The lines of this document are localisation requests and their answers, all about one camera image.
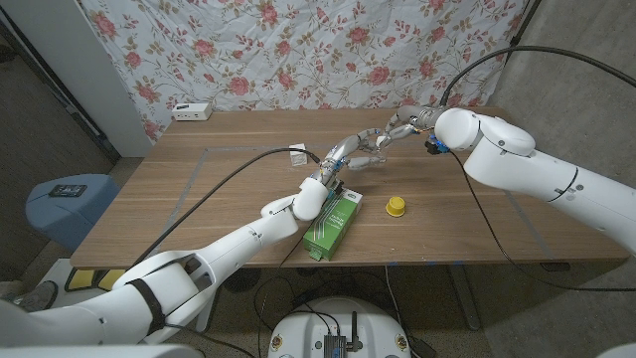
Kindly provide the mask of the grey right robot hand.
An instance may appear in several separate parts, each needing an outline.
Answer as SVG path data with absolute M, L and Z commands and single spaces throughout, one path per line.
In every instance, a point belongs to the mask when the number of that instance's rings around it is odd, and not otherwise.
M 384 150 L 394 141 L 432 129 L 447 107 L 404 105 L 388 121 L 376 144 Z

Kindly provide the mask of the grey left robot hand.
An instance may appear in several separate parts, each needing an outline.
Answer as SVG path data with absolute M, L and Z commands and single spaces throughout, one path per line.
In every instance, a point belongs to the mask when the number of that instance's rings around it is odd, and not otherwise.
M 329 150 L 312 178 L 329 187 L 343 167 L 362 170 L 383 163 L 386 160 L 386 149 L 380 150 L 377 146 L 379 135 L 381 132 L 378 128 L 369 128 L 344 138 Z

